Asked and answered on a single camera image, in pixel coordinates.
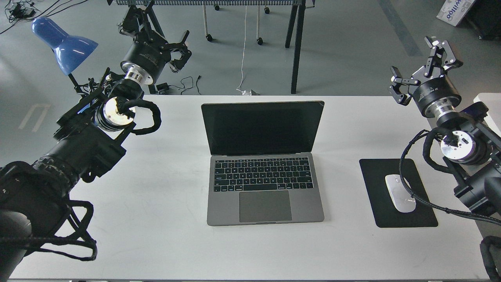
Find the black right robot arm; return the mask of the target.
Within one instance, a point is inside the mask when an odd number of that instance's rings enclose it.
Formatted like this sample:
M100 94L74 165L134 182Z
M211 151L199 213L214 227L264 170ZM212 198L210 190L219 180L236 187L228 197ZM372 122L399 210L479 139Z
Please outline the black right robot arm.
M463 62L454 55L453 47L447 40L424 40L431 50L426 63L410 78L404 78L393 66L388 91L398 104L406 106L413 100L423 117L436 118L436 127L421 130L408 143L399 159L395 182L405 189L407 199L447 214L500 225L500 220L492 217L500 213L500 136L484 124L488 107L483 102L456 110L461 96L447 73ZM403 161L419 139L424 139L424 161L435 171L453 175L457 182L454 196L468 211L433 204L408 185Z

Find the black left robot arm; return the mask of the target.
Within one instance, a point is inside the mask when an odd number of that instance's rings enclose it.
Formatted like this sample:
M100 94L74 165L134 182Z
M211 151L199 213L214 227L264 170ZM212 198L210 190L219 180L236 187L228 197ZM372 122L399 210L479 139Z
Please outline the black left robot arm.
M189 32L178 43L165 39L153 11L154 0L126 1L129 9L120 34L133 39L120 64L123 74L106 69L100 82L73 80L81 99L57 121L57 144L32 164L11 162L1 168L1 281L24 257L49 252L45 244L89 248L88 257L58 251L80 261L93 261L97 243L87 231L94 208L70 199L80 180L90 183L119 162L129 134L145 135L161 125L158 106L144 100L143 86L154 89L165 66L181 70L191 56Z

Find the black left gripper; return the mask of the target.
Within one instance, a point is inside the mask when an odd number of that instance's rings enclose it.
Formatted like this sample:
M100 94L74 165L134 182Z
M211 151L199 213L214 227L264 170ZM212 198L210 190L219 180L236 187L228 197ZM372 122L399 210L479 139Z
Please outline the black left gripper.
M121 62L124 79L139 85L154 85L167 65L173 73L179 72L192 55L186 45L189 30L184 32L178 43L168 43L163 36L153 32L148 19L152 7L148 5L142 9L130 5L118 24L119 34L133 38L133 44ZM171 53L176 52L180 57L172 59Z

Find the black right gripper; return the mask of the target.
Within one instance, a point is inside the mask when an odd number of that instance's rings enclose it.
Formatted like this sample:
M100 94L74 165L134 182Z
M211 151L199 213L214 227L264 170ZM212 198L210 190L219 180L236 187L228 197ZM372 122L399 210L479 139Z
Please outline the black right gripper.
M447 40L438 40L434 37L424 38L431 53L426 64L412 74L413 78L402 78L399 69L391 66L391 84L388 88L394 100L403 106L407 106L411 100L411 94L403 93L403 86L417 86L412 88L412 98L422 116L433 118L435 114L431 109L433 103L446 99L452 107L457 107L461 102L461 96L454 87L447 73L452 69L463 66L463 61L454 53L455 48Z

